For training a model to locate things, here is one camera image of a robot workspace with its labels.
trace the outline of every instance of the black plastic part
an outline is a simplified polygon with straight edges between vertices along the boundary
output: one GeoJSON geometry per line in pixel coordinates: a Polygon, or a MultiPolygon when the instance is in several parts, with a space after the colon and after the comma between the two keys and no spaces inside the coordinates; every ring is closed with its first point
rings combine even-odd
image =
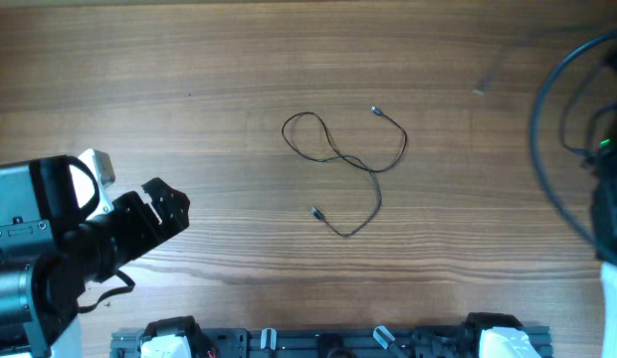
{"type": "Polygon", "coordinates": [[[172,334],[187,337],[192,357],[207,357],[207,352],[211,353],[214,350],[213,343],[202,334],[200,326],[192,316],[175,317],[149,323],[138,339],[140,345],[142,345],[155,337],[172,334]]]}
{"type": "Polygon", "coordinates": [[[0,263],[0,355],[50,356],[52,344],[77,316],[77,298],[85,291],[80,272],[54,256],[0,263]]]}
{"type": "MultiPolygon", "coordinates": [[[[548,327],[522,327],[516,318],[505,314],[471,313],[459,325],[397,329],[390,332],[395,337],[395,347],[400,348],[409,358],[478,358],[481,331],[495,326],[524,331],[541,358],[552,357],[548,327]]],[[[150,336],[161,335],[152,324],[149,324],[150,327],[150,336]]],[[[183,329],[165,329],[163,333],[174,334],[178,331],[183,329]]],[[[139,347],[143,341],[140,332],[113,334],[109,357],[139,357],[139,347]]],[[[261,349],[261,331],[202,329],[202,333],[216,348],[216,356],[219,358],[395,358],[393,352],[384,350],[375,341],[370,329],[278,331],[275,350],[261,349]]]]}
{"type": "Polygon", "coordinates": [[[324,214],[318,208],[310,208],[310,213],[315,216],[316,219],[320,221],[324,220],[324,214]]]}
{"type": "Polygon", "coordinates": [[[594,173],[599,179],[591,205],[594,233],[597,241],[617,254],[617,146],[599,149],[594,173]]]}
{"type": "Polygon", "coordinates": [[[114,210],[80,224],[64,234],[66,253],[83,262],[85,281],[103,282],[189,226],[189,199],[154,178],[143,185],[160,223],[136,192],[114,200],[114,210]]]}
{"type": "Polygon", "coordinates": [[[99,186],[73,156],[0,166],[0,261],[60,253],[57,239],[75,229],[99,203],[99,186]],[[79,207],[70,167],[93,180],[95,193],[79,207]]]}
{"type": "Polygon", "coordinates": [[[408,355],[406,355],[404,350],[402,350],[402,348],[406,348],[406,347],[403,345],[402,345],[403,347],[399,347],[399,345],[396,342],[396,339],[393,339],[393,337],[390,336],[389,332],[386,332],[383,327],[382,329],[375,328],[375,330],[373,331],[373,337],[375,337],[375,335],[377,338],[381,339],[382,343],[380,343],[380,345],[385,350],[392,353],[392,355],[395,358],[408,358],[410,355],[412,355],[412,352],[409,352],[408,355]]]}

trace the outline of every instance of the wood grain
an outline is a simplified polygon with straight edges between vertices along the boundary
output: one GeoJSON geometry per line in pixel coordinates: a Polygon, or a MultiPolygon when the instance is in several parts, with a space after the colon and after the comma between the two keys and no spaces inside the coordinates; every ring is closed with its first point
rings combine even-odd
{"type": "MultiPolygon", "coordinates": [[[[207,327],[288,329],[455,323],[470,311],[550,325],[556,356],[599,356],[599,263],[543,199],[526,153],[533,92],[592,32],[513,52],[486,96],[472,86],[501,46],[535,28],[613,11],[579,2],[415,1],[0,10],[0,163],[97,148],[115,197],[159,176],[191,199],[191,227],[126,271],[138,283],[82,316],[84,351],[104,357],[123,327],[193,314],[207,327]],[[339,148],[371,166],[384,207],[362,232],[334,236],[374,205],[367,175],[299,158],[283,122],[318,112],[339,148]]],[[[586,216],[593,180],[555,142],[543,151],[567,203],[586,216]]],[[[607,78],[572,118],[572,138],[607,78]]],[[[317,123],[292,128],[327,154],[317,123]]],[[[107,287],[91,285],[81,302],[107,287]]]]}

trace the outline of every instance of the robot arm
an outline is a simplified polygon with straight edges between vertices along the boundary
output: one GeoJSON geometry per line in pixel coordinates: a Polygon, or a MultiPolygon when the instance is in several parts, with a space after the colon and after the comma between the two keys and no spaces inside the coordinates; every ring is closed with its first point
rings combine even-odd
{"type": "Polygon", "coordinates": [[[0,356],[53,355],[53,344],[77,331],[77,314],[96,307],[78,305],[86,282],[117,275],[127,287],[105,295],[131,291],[119,269],[189,226],[185,194],[158,178],[142,185],[158,221],[135,192],[110,203],[96,179],[108,157],[84,158],[93,162],[60,156],[0,166],[0,356]],[[90,178],[84,206],[71,167],[90,178]]]}

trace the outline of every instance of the gray cylinder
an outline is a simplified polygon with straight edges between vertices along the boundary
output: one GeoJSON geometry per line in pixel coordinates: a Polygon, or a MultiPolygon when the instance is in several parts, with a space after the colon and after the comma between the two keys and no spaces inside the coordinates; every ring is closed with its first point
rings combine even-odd
{"type": "Polygon", "coordinates": [[[32,320],[27,296],[31,274],[26,264],[0,263],[0,326],[32,320]]]}

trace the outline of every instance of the cable connector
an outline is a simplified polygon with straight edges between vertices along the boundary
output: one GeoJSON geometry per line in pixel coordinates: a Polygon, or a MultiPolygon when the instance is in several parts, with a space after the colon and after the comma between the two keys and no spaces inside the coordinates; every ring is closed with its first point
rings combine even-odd
{"type": "Polygon", "coordinates": [[[381,111],[381,109],[377,108],[377,107],[371,107],[370,110],[372,110],[373,113],[377,114],[377,115],[384,115],[384,112],[381,111]]]}
{"type": "Polygon", "coordinates": [[[310,213],[315,216],[316,219],[323,221],[324,220],[324,214],[321,213],[321,211],[316,208],[316,207],[312,207],[310,208],[310,213]]]}

